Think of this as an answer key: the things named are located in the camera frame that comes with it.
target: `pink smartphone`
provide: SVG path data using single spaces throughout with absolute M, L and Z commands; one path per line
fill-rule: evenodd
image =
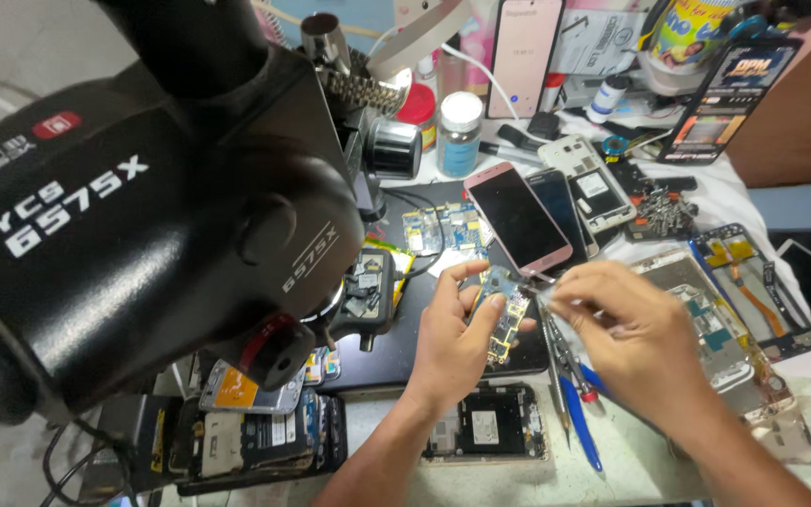
M 465 190 L 524 276 L 530 274 L 526 270 L 545 271 L 571 256 L 568 238 L 509 162 L 467 177 Z
M 490 71 L 522 118 L 537 112 L 555 49 L 562 0 L 502 0 Z M 505 100 L 490 85 L 487 118 L 511 118 Z

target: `right hand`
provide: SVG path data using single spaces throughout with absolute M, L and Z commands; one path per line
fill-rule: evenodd
M 590 303 L 617 322 L 604 325 Z M 716 401 L 722 406 L 696 357 L 697 337 L 684 305 L 624 264 L 594 261 L 570 269 L 549 308 L 584 341 L 606 387 L 666 433 L 714 411 Z

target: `hand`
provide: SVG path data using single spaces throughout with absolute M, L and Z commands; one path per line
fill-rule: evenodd
M 609 317 L 594 317 L 591 304 Z M 549 308 L 584 341 L 606 387 L 669 435 L 714 411 L 716 401 L 723 406 L 696 357 L 684 305 L 624 264 L 596 261 L 570 269 Z
M 485 298 L 466 326 L 464 319 L 480 287 L 460 292 L 459 282 L 488 268 L 488 261 L 468 261 L 441 273 L 434 298 L 421 314 L 418 349 L 404 396 L 430 410 L 434 421 L 465 398 L 484 373 L 490 337 L 503 314 L 505 297 Z M 525 318 L 520 329 L 535 326 L 533 319 Z

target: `red jar lid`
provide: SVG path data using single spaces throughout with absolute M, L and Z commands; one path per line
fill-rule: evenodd
M 405 104 L 397 113 L 397 120 L 418 125 L 429 120 L 434 115 L 436 107 L 434 91 L 421 83 L 412 83 L 408 97 L 405 98 Z
M 562 82 L 565 81 L 565 74 L 558 74 L 557 72 L 550 72 L 546 75 L 546 87 L 547 88 L 555 88 L 558 86 L 562 86 Z

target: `forearm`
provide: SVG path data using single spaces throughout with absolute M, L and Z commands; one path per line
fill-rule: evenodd
M 811 491 L 737 421 L 718 398 L 696 409 L 695 421 L 670 432 L 699 465 L 714 493 L 730 506 L 810 506 Z
M 407 394 L 314 501 L 316 507 L 397 505 L 439 418 Z

